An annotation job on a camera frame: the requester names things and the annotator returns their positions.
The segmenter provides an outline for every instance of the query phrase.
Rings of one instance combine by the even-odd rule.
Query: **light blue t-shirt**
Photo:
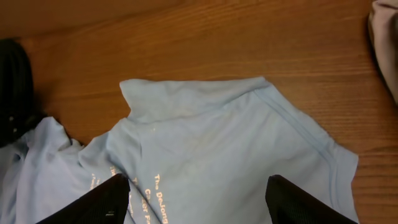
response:
[[[15,223],[17,185],[28,150],[26,136],[0,149],[0,223]]]
[[[357,155],[265,79],[121,89],[130,115],[83,150],[53,118],[28,133],[16,200],[2,200],[15,203],[15,222],[3,212],[0,224],[36,223],[118,172],[131,181],[125,223],[271,223],[264,196],[274,174],[358,221]]]

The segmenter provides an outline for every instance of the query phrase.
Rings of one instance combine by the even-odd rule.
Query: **table surface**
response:
[[[20,40],[46,112],[87,144],[129,113],[119,82],[264,76],[359,154],[361,223],[398,220],[398,109],[366,40],[364,0],[182,2]]]

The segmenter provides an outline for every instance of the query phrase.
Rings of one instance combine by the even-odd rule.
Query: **gray fabric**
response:
[[[377,63],[398,104],[397,19],[398,0],[374,1],[369,15],[369,31]]]

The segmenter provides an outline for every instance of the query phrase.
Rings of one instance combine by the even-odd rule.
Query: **black bag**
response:
[[[32,72],[24,49],[0,40],[0,147],[19,139],[45,115],[34,103]]]

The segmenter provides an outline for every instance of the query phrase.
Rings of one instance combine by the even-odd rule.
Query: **wrinkled fabric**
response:
[[[369,31],[380,71],[398,104],[398,0],[372,3]]]
[[[0,223],[15,223],[17,185],[27,154],[28,135],[0,149]]]
[[[121,83],[127,118],[83,150],[45,118],[28,141],[16,223],[36,223],[116,173],[131,181],[125,223],[271,223],[280,174],[358,221],[357,155],[263,78]]]

